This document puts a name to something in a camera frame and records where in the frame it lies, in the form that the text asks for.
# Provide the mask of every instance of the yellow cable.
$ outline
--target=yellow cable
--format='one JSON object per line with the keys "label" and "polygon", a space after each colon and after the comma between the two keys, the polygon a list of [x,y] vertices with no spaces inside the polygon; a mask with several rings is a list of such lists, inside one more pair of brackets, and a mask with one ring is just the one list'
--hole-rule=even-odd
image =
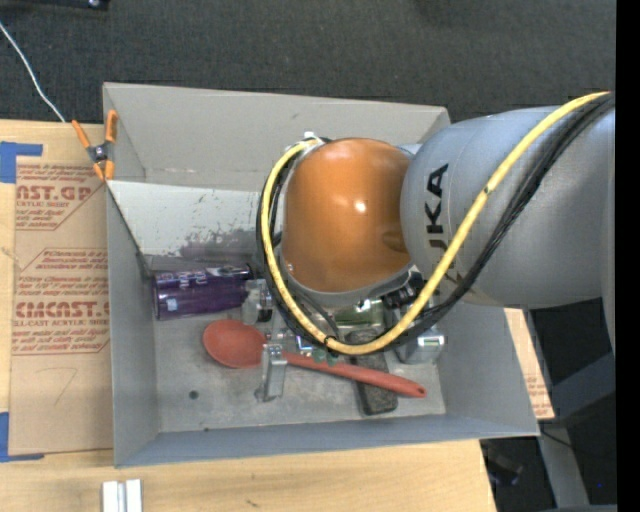
{"label": "yellow cable", "polygon": [[278,264],[276,262],[276,257],[273,252],[273,245],[271,241],[271,234],[269,232],[269,211],[271,205],[269,204],[269,198],[271,197],[271,192],[273,190],[273,186],[275,184],[275,180],[277,176],[282,171],[282,168],[293,156],[298,154],[299,152],[315,146],[319,143],[317,140],[303,141],[295,144],[291,147],[281,158],[276,162],[276,165],[273,167],[271,173],[267,178],[267,183],[265,184],[263,198],[267,198],[267,200],[263,200],[262,210],[260,211],[260,227],[262,230],[262,242],[264,244],[265,254],[267,258],[267,265],[273,277],[274,284],[285,304],[291,311],[291,313],[295,316],[296,320],[311,334],[319,343],[325,344],[332,350],[340,352],[342,354],[348,355],[363,355],[369,354],[371,352],[375,352],[376,350],[380,350],[390,343],[392,343],[400,334],[402,334],[413,322],[417,316],[420,314],[422,309],[426,306],[428,300],[431,298],[436,288],[440,284],[440,281],[446,274],[447,270],[451,266],[454,258],[456,257],[460,247],[464,243],[471,227],[475,223],[476,219],[480,215],[480,212],[484,208],[489,195],[491,195],[495,189],[498,187],[500,182],[505,178],[505,176],[509,173],[511,168],[517,162],[517,160],[531,147],[531,145],[549,128],[551,128],[555,123],[561,120],[566,115],[571,112],[579,109],[583,105],[589,103],[593,99],[608,94],[607,92],[600,92],[589,94],[587,96],[582,96],[577,98],[565,105],[559,107],[547,117],[545,117],[542,121],[540,121],[525,137],[513,148],[513,150],[509,153],[509,155],[503,160],[503,162],[498,166],[498,168],[493,172],[489,181],[482,189],[482,191],[477,195],[476,199],[469,208],[469,211],[465,215],[458,231],[456,231],[451,243],[449,244],[448,249],[443,254],[440,262],[437,267],[431,274],[431,277],[422,288],[422,291],[411,305],[411,307],[407,310],[405,315],[398,321],[396,325],[394,325],[389,331],[385,334],[376,338],[375,340],[370,341],[364,345],[348,345],[346,343],[342,343],[335,339],[332,336],[328,336],[326,333],[322,332],[318,327],[313,324],[307,316],[300,309],[294,298],[289,293],[284,280],[282,279],[282,275],[280,274],[280,270],[278,268]]}

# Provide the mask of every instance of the plastic spoon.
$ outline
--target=plastic spoon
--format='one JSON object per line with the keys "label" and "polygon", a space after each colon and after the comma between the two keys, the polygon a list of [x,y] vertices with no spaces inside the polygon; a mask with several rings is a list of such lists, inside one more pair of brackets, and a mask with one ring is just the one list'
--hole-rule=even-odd
{"label": "plastic spoon", "polygon": [[[263,333],[239,320],[216,320],[207,326],[202,335],[202,344],[207,353],[230,368],[259,366],[266,342]],[[294,366],[372,384],[413,398],[427,396],[427,390],[417,382],[389,373],[345,363],[329,366],[327,363],[316,363],[310,357],[286,351],[283,351],[283,356]]]}

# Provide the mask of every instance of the blue tape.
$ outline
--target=blue tape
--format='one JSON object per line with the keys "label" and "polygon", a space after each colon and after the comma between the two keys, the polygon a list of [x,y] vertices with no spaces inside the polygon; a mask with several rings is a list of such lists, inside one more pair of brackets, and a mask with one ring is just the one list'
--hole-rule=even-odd
{"label": "blue tape", "polygon": [[42,156],[42,144],[0,142],[0,182],[16,182],[16,159],[18,156]]}
{"label": "blue tape", "polygon": [[7,449],[9,446],[9,413],[0,412],[0,463],[16,460],[37,460],[43,455],[18,455],[9,457]]}

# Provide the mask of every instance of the purple can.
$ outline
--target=purple can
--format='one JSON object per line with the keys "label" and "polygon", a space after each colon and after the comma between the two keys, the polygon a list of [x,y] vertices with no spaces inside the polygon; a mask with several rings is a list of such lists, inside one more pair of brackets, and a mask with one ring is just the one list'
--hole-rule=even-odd
{"label": "purple can", "polygon": [[245,264],[155,272],[155,317],[168,320],[240,307],[247,298],[245,284],[250,279],[253,272]]}

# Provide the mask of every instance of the white cable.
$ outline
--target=white cable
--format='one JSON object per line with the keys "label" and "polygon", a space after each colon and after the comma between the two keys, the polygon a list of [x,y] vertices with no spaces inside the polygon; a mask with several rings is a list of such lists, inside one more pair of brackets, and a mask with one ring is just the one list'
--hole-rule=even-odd
{"label": "white cable", "polygon": [[22,50],[18,46],[18,43],[15,42],[13,37],[11,37],[11,34],[9,34],[9,32],[7,31],[5,26],[2,24],[2,20],[0,20],[0,30],[5,35],[7,40],[11,43],[11,45],[15,48],[16,52],[18,53],[18,55],[22,59],[22,62],[24,63],[25,67],[27,68],[27,71],[29,72],[29,75],[31,76],[31,80],[33,81],[33,84],[36,86],[36,90],[38,91],[38,94],[40,95],[40,97],[44,100],[44,102],[47,105],[49,105],[49,107],[51,107],[51,110],[54,111],[54,113],[56,114],[56,116],[58,116],[60,121],[62,121],[63,123],[66,123],[67,121],[65,120],[64,117],[62,117],[62,114],[60,113],[60,111],[56,108],[56,106],[53,103],[51,103],[51,100],[49,100],[49,98],[47,98],[47,96],[44,94],[44,92],[42,92],[42,89],[40,88],[40,84],[38,83],[38,79],[36,78],[36,75],[33,73],[33,69],[31,68],[31,64],[29,64],[29,61],[24,56],[24,53],[22,53]]}

